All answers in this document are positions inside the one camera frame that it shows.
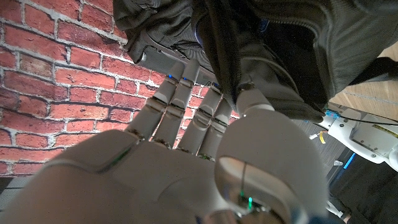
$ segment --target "black cable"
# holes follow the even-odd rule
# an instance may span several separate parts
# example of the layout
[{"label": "black cable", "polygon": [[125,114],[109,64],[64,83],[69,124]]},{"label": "black cable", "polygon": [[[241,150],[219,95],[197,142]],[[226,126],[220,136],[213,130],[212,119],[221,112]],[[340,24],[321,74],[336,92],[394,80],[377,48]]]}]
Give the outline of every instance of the black cable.
[{"label": "black cable", "polygon": [[312,123],[312,124],[315,124],[316,126],[318,126],[318,127],[320,127],[320,128],[322,128],[323,130],[322,131],[327,131],[327,129],[325,128],[325,127],[323,127],[323,126],[320,126],[319,124],[317,124],[317,123]]},{"label": "black cable", "polygon": [[352,121],[358,121],[358,122],[362,122],[362,123],[369,123],[369,124],[381,124],[381,125],[398,126],[398,124],[380,123],[380,122],[373,122],[373,121],[363,121],[363,120],[360,120],[360,119],[347,118],[347,117],[344,117],[344,116],[341,116],[341,115],[340,115],[340,118],[344,118],[344,119],[348,119],[348,120],[352,120]]}]

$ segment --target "brick wall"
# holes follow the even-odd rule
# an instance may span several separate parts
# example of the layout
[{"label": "brick wall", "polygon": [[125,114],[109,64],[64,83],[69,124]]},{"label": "brick wall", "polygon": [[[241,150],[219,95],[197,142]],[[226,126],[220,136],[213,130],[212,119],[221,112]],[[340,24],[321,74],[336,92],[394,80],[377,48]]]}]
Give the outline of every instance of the brick wall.
[{"label": "brick wall", "polygon": [[[112,13],[112,0],[0,2],[0,175],[124,129],[162,83],[127,56]],[[195,86],[179,138],[206,92]]]}]

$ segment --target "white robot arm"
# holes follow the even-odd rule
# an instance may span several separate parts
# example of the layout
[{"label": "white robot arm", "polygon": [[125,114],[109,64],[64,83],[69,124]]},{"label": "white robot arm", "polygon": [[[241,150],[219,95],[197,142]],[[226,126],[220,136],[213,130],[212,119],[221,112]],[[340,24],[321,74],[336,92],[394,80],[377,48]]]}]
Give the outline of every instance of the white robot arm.
[{"label": "white robot arm", "polygon": [[320,126],[363,158],[386,162],[398,171],[398,123],[387,118],[329,104]]},{"label": "white robot arm", "polygon": [[254,86],[242,117],[216,86],[172,149],[198,75],[176,64],[122,132],[100,133],[57,156],[1,223],[308,223],[326,215],[326,180],[311,140]]}]

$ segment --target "black fabric bag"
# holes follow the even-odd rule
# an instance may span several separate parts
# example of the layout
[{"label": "black fabric bag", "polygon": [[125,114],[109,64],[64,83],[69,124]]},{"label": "black fabric bag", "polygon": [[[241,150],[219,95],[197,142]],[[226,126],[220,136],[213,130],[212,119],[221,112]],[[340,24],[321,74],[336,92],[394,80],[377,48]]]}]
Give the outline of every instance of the black fabric bag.
[{"label": "black fabric bag", "polygon": [[397,1],[114,0],[114,18],[138,65],[195,58],[198,83],[220,84],[232,107],[252,84],[292,119],[319,122],[346,86],[398,71],[376,59],[398,40]]}]

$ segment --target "blue tape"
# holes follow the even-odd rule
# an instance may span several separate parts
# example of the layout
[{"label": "blue tape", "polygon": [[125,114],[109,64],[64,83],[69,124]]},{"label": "blue tape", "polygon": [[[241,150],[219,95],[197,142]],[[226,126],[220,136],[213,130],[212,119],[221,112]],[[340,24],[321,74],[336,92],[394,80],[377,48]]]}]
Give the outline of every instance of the blue tape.
[{"label": "blue tape", "polygon": [[354,159],[355,153],[348,159],[347,163],[344,165],[343,169],[347,169],[348,165],[352,162]]}]

